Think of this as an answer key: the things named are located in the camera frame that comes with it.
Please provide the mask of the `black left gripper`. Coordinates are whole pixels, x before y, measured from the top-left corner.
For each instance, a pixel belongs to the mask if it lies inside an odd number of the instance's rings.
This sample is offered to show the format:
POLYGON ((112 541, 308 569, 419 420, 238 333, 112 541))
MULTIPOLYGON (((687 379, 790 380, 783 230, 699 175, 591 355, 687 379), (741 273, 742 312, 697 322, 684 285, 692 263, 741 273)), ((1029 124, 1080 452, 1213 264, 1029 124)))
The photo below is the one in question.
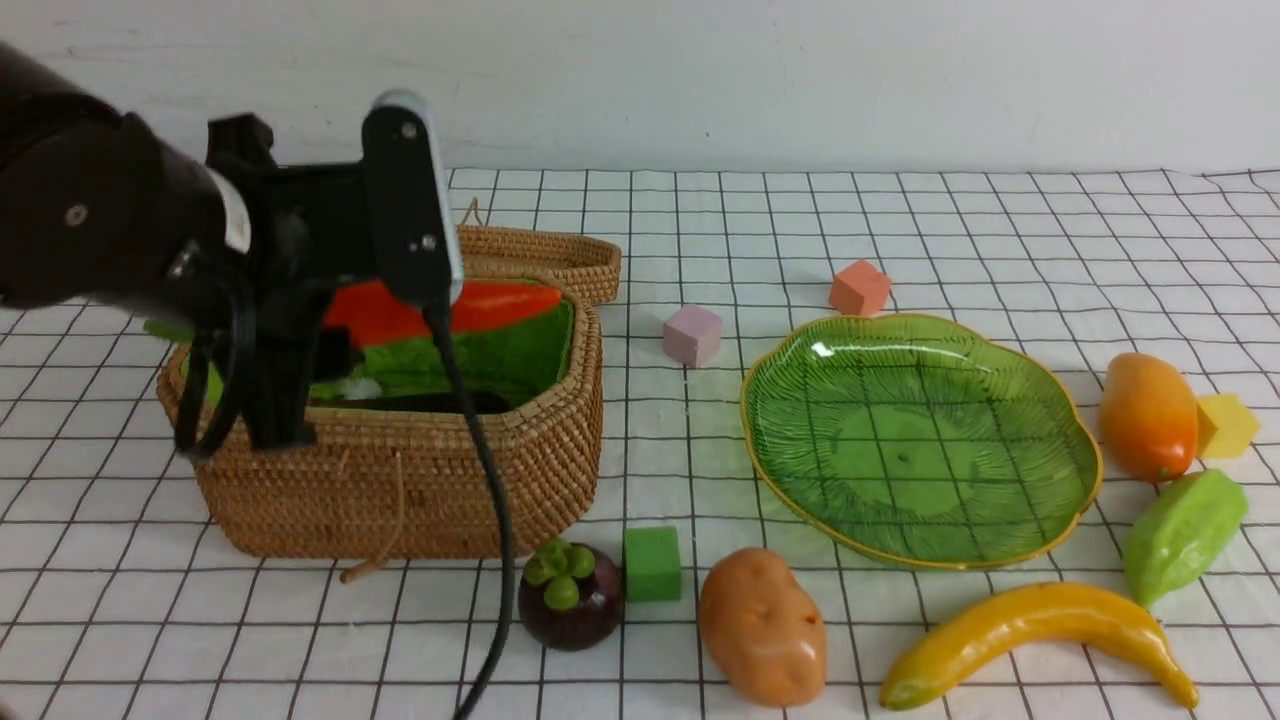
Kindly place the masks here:
POLYGON ((256 451, 315 445, 311 383, 342 380, 364 363, 349 328, 321 328, 323 318, 338 288, 378 275, 360 164, 280 165, 273 145, 252 113, 207 123, 207 167, 250 210, 259 314, 243 420, 256 451))

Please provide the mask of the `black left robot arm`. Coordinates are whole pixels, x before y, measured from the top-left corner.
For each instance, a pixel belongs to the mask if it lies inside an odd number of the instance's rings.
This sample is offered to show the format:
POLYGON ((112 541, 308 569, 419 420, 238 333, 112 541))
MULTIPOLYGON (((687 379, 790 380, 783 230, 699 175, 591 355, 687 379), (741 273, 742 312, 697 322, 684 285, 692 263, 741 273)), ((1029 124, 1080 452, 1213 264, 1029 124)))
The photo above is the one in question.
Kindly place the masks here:
POLYGON ((188 332, 187 457, 237 421, 257 451, 314 445, 311 387, 357 357, 323 318, 374 270, 358 164, 280 167, 253 114, 210 122, 197 160, 10 44, 1 56, 3 306, 87 299, 188 332))

